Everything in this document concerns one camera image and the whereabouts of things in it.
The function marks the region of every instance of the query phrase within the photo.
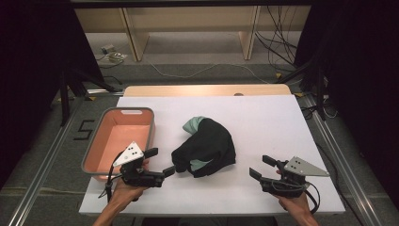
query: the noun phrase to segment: aluminum rail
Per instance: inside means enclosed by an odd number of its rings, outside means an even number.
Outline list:
[[[308,106],[315,105],[313,99],[305,97]],[[359,180],[356,178],[354,172],[350,168],[349,163],[346,161],[343,151],[332,135],[326,121],[322,121],[317,113],[313,114],[317,127],[319,128],[326,144],[334,158],[336,166],[340,173],[343,175],[343,179],[346,182],[358,208],[363,215],[363,219],[367,225],[379,226],[382,225],[378,214],[375,211],[373,204],[370,202],[363,188],[361,187]]]
[[[84,100],[84,97],[79,97],[73,101],[72,114],[70,118],[67,120],[64,126],[59,129],[56,138],[49,149],[49,152],[44,157],[44,160],[41,163],[38,172],[36,173],[36,176],[34,177],[29,188],[26,190],[24,196],[20,200],[20,203],[18,204],[13,215],[11,216],[11,219],[8,223],[9,226],[24,225],[24,221],[26,220],[36,198],[38,197],[40,188],[44,184],[44,181],[46,180],[47,175],[49,174],[50,169],[53,166],[56,156],[58,155],[59,150],[62,147],[65,137],[71,129],[74,116],[76,115],[77,110]]]

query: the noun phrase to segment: forearm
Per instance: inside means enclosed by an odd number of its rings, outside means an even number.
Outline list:
[[[304,214],[304,215],[301,215],[298,217],[294,217],[294,219],[299,226],[318,226],[319,225],[311,213]]]
[[[124,206],[117,203],[109,203],[103,212],[99,215],[93,226],[109,226],[112,224],[114,218],[120,211],[124,209]]]

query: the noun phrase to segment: pink tray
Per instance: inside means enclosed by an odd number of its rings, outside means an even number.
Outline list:
[[[133,141],[145,151],[152,147],[155,132],[154,116],[146,107],[114,107],[101,118],[82,162],[84,172],[99,181],[105,181],[118,153]],[[118,174],[120,167],[114,168]]]

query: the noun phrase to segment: black cloth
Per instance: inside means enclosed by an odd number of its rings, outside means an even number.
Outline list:
[[[195,171],[190,161],[209,162]],[[177,172],[188,170],[195,178],[209,176],[235,163],[235,149],[229,131],[212,119],[203,119],[197,133],[192,135],[178,149],[172,152],[172,161]]]

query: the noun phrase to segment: folded cloth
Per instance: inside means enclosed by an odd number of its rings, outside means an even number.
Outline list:
[[[195,178],[209,176],[235,163],[235,149],[229,131],[216,121],[194,117],[184,125],[192,134],[172,152],[177,172],[188,170]]]

